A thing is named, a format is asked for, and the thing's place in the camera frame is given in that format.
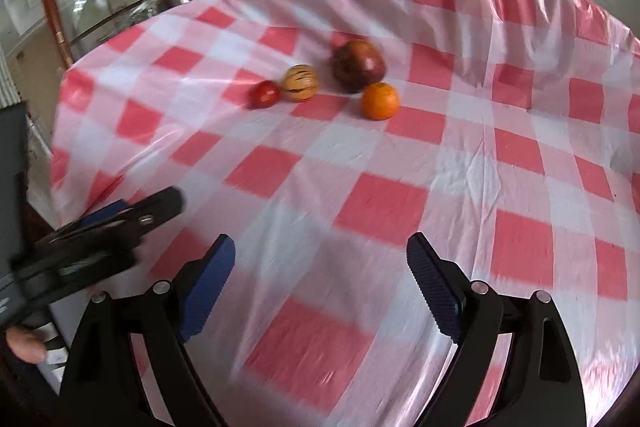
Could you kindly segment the person left hand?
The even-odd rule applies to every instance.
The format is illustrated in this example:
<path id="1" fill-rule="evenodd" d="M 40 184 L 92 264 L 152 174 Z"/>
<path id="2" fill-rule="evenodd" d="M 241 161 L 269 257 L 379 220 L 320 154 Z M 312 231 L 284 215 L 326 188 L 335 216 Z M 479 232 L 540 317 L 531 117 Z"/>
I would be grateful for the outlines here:
<path id="1" fill-rule="evenodd" d="M 6 343 L 13 354 L 23 362 L 39 364 L 46 361 L 46 346 L 37 336 L 26 329 L 10 327 L 6 331 Z"/>

